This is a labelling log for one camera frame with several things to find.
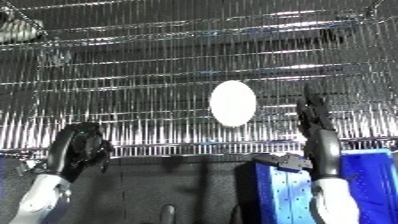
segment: wire rack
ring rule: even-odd
[[[331,2],[2,1],[43,27],[38,40],[0,45],[0,149],[44,156],[65,124],[97,121],[114,157],[296,151],[305,83],[325,96],[346,147],[392,144],[398,8]],[[257,96],[239,128],[209,110],[227,80]]]

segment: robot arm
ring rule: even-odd
[[[255,161],[287,171],[307,170],[312,180],[310,212],[317,224],[358,224],[359,209],[341,178],[341,146],[323,100],[305,88],[305,100],[297,104],[299,129],[307,138],[304,158],[260,155]]]
[[[85,168],[102,162],[105,172],[112,146],[102,139],[99,125],[80,123],[61,130],[52,146],[46,170],[22,198],[10,224],[53,223],[66,210],[70,186]]]

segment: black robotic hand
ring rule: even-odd
[[[67,125],[51,145],[45,173],[60,175],[70,183],[89,166],[102,163],[106,172],[113,147],[103,140],[98,123]]]

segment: white ball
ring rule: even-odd
[[[246,84],[226,81],[210,96],[210,109],[221,124],[238,127],[246,124],[256,112],[256,95]]]

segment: blue bin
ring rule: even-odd
[[[308,209],[312,195],[307,172],[262,164],[256,164],[256,171],[262,224],[315,224]],[[360,208],[361,224],[398,224],[398,179],[390,150],[344,151],[342,171]]]

